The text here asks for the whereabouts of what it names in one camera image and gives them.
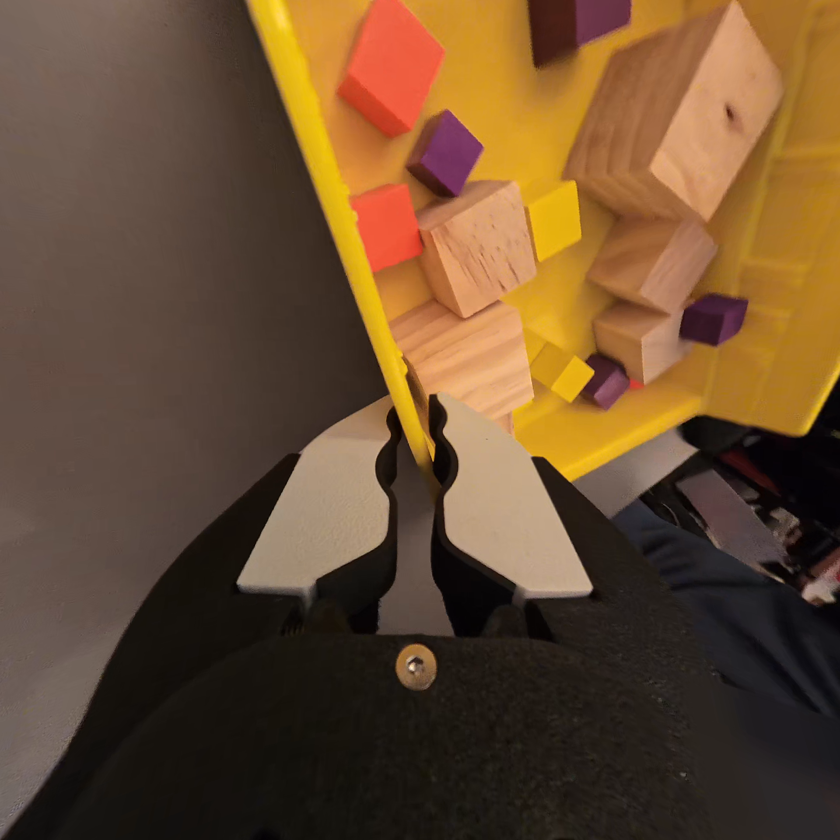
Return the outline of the yellow plastic box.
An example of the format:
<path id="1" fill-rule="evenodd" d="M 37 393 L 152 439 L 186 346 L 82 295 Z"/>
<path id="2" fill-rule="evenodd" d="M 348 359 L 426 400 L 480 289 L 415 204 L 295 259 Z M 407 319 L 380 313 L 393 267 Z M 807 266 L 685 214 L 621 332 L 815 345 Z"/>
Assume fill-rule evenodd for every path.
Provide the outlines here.
<path id="1" fill-rule="evenodd" d="M 631 24 L 537 70 L 526 2 L 406 2 L 445 50 L 427 114 L 451 109 L 485 145 L 477 177 L 559 178 L 614 49 L 717 2 L 634 2 Z M 390 140 L 337 97 L 369 2 L 247 2 L 416 462 L 429 446 L 388 322 L 430 294 L 416 261 L 373 275 L 350 196 L 408 181 L 417 131 Z M 514 413 L 518 441 L 583 476 L 695 415 L 799 436 L 838 378 L 838 2 L 742 2 L 784 74 L 778 115 L 710 222 L 704 291 L 749 300 L 741 332 L 700 346 L 654 384 L 600 411 L 540 385 Z"/>

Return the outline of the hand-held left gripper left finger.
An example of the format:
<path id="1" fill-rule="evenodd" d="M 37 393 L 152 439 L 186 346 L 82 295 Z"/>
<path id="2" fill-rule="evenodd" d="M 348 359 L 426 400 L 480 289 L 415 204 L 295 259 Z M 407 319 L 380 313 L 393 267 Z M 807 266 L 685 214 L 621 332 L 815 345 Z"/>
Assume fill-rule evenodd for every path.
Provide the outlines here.
<path id="1" fill-rule="evenodd" d="M 367 406 L 316 436 L 294 465 L 236 581 L 247 595 L 331 601 L 376 631 L 397 566 L 398 418 Z"/>

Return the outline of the pile of coloured wooden cubes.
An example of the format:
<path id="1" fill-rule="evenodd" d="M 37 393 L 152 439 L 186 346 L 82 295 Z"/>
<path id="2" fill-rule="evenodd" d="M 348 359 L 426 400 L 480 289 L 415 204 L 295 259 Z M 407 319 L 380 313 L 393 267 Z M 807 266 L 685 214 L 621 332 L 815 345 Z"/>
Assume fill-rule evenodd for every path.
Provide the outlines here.
<path id="1" fill-rule="evenodd" d="M 782 99 L 739 2 L 327 2 L 350 204 L 418 410 L 512 429 L 535 397 L 685 358 L 709 230 Z"/>

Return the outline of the person's dark trouser leg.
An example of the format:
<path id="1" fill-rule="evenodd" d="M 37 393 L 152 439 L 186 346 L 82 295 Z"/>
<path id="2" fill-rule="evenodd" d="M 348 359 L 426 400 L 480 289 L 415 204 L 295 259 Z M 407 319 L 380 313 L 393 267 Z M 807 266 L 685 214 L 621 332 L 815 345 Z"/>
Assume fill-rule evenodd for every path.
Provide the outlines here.
<path id="1" fill-rule="evenodd" d="M 838 625 L 825 610 L 640 500 L 612 522 L 688 609 L 729 684 L 838 720 Z"/>

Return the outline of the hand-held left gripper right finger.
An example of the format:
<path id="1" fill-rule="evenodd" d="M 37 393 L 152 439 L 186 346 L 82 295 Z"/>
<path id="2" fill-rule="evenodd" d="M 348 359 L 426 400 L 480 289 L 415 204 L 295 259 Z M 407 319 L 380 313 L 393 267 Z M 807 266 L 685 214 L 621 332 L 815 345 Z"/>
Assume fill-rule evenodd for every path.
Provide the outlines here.
<path id="1" fill-rule="evenodd" d="M 431 564 L 454 632 L 499 607 L 582 599 L 593 584 L 532 457 L 447 393 L 428 405 L 435 444 Z"/>

